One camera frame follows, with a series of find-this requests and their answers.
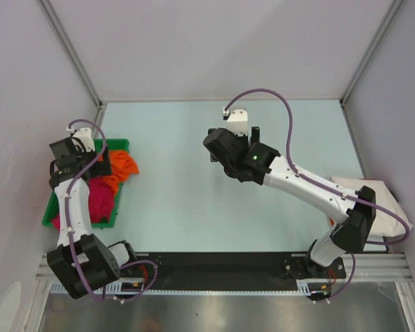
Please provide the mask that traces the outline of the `orange t shirt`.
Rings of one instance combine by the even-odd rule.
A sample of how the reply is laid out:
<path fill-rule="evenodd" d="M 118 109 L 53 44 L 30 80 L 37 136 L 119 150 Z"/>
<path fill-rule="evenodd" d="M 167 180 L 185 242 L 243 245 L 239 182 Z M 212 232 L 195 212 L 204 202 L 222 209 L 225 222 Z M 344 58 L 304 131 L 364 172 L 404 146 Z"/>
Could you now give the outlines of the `orange t shirt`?
<path fill-rule="evenodd" d="M 117 196 L 120 186 L 131 175 L 138 175 L 140 172 L 135 160 L 125 150 L 110 150 L 109 161 L 111 174 L 103 176 L 102 180 L 111 188 L 113 195 Z"/>

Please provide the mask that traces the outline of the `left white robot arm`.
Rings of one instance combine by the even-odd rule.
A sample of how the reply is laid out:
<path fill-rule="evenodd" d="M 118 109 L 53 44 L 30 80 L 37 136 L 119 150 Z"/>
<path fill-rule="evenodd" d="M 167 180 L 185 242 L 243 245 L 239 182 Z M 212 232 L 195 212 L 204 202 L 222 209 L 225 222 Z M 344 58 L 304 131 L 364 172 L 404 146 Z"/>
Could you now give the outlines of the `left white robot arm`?
<path fill-rule="evenodd" d="M 47 254 L 50 269 L 74 299 L 129 277 L 139 260 L 127 241 L 104 245 L 91 227 L 89 197 L 91 180 L 111 173 L 109 152 L 98 153 L 95 142 L 83 133 L 50 144 L 55 157 L 49 184 L 59 206 L 59 239 Z"/>

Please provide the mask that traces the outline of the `magenta t shirt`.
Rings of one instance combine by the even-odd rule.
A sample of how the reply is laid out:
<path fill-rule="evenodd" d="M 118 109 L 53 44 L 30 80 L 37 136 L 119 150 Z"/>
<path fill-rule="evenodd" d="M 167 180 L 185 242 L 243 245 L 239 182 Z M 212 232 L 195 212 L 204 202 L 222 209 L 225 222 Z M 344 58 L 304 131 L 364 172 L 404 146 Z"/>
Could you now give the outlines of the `magenta t shirt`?
<path fill-rule="evenodd" d="M 118 184 L 113 180 L 112 176 L 102 176 L 89 181 L 89 214 L 92 225 L 100 224 L 103 228 L 114 226 L 112 214 Z"/>

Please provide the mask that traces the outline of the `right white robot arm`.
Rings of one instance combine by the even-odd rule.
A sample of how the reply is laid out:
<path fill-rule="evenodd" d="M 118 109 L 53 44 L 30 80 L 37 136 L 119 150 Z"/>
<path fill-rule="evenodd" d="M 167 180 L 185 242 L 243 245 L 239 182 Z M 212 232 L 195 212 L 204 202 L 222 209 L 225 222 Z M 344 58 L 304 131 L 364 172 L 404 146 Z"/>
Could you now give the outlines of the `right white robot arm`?
<path fill-rule="evenodd" d="M 333 227 L 316 239 L 304 258 L 311 277 L 322 277 L 344 253 L 361 253 L 376 217 L 372 206 L 376 193 L 367 186 L 359 190 L 338 188 L 314 174 L 303 179 L 287 157 L 260 142 L 244 142 L 224 128 L 211 129 L 203 141 L 211 159 L 222 164 L 230 178 L 272 187 L 312 205 L 333 220 Z"/>

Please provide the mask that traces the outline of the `green plastic bin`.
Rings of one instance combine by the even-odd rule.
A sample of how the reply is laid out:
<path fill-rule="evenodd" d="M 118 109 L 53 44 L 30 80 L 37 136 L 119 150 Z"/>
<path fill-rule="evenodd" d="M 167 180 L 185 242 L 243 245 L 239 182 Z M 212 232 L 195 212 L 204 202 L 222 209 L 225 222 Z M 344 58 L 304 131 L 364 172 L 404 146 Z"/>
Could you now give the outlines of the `green plastic bin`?
<path fill-rule="evenodd" d="M 109 151 L 110 150 L 125 150 L 129 153 L 129 141 L 126 138 L 110 138 L 107 140 L 107 148 Z M 115 225 L 116 217 L 118 214 L 118 206 L 119 206 L 119 202 L 121 198 L 122 186 L 123 184 L 120 186 L 117 196 L 115 196 L 115 207 L 114 207 L 113 214 L 112 214 L 112 220 L 114 222 L 114 225 Z M 91 227 L 104 229 L 103 225 L 100 225 L 100 224 L 94 224 L 94 225 L 91 224 Z"/>

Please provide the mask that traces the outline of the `aluminium rail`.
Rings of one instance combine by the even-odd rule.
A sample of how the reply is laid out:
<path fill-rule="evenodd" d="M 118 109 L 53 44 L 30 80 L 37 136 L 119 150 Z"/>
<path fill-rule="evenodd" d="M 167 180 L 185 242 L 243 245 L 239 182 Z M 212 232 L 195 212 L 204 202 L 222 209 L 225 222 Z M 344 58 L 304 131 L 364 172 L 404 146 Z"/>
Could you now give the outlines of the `aluminium rail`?
<path fill-rule="evenodd" d="M 405 254 L 372 253 L 357 254 L 354 280 L 357 282 L 412 282 L 413 277 Z M 353 267 L 352 258 L 342 257 L 348 274 Z M 35 280 L 55 281 L 57 278 L 48 267 L 46 255 L 42 256 Z"/>

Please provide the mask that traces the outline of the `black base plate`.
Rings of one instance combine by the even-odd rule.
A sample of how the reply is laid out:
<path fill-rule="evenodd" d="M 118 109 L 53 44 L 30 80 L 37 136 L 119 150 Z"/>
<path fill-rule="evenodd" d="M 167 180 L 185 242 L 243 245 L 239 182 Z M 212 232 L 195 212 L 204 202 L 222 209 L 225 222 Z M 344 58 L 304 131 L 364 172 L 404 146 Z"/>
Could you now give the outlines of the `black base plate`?
<path fill-rule="evenodd" d="M 328 268 L 308 267 L 305 252 L 150 252 L 138 253 L 158 266 L 155 291 L 295 291 L 297 281 L 342 281 L 341 257 Z"/>

